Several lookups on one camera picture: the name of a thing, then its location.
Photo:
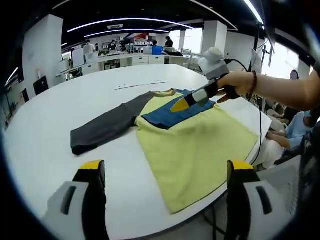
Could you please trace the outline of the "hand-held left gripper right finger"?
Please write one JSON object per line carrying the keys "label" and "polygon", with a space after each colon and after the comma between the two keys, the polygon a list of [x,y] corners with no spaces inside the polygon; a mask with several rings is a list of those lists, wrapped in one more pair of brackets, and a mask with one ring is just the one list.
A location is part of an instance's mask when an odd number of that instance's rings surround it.
{"label": "hand-held left gripper right finger", "polygon": [[282,196],[245,161],[227,162],[228,240],[273,240],[282,228]]}

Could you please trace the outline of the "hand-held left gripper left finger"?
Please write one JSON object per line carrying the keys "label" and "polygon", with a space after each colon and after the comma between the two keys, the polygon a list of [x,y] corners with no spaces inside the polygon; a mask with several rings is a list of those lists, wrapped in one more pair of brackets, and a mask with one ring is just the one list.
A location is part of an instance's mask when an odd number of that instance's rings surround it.
{"label": "hand-held left gripper left finger", "polygon": [[105,162],[84,163],[49,198],[43,223],[58,240],[108,240]]}

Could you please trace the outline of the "person's right hand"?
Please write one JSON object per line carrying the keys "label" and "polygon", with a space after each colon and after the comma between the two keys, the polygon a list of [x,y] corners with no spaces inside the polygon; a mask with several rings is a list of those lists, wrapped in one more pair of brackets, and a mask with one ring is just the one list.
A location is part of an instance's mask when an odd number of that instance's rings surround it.
{"label": "person's right hand", "polygon": [[231,72],[217,81],[218,104],[235,100],[252,91],[255,85],[255,74],[252,72]]}

